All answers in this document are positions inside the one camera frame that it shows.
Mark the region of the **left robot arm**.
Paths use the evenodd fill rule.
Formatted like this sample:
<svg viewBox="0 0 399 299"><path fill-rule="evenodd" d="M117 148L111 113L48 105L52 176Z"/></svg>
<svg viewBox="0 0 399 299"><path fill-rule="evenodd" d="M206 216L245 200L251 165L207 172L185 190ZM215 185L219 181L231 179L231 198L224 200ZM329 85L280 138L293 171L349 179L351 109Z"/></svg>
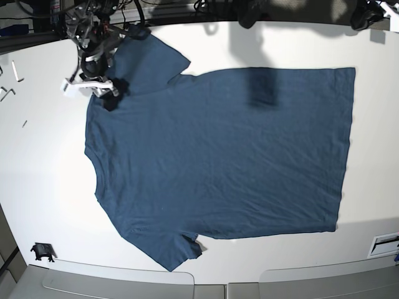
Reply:
<svg viewBox="0 0 399 299"><path fill-rule="evenodd" d="M358 0L350 26L355 31L362 31L385 19L389 20L389 31L398 33L398 1Z"/></svg>

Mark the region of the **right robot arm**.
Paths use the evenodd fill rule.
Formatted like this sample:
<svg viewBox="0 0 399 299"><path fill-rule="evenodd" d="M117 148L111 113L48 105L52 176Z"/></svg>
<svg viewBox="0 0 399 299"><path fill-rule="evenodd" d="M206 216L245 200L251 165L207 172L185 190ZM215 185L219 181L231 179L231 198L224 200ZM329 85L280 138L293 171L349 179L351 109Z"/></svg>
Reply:
<svg viewBox="0 0 399 299"><path fill-rule="evenodd" d="M144 40L150 35L142 8L139 3L136 5L140 22L130 27L119 28L110 23L110 16L119 8L118 1L84 1L67 15L66 36L77 46L78 63L74 73L62 82L60 89L65 96L73 97L88 90L101 100L106 110L116 109L128 83L107 76L113 56L126 37Z"/></svg>

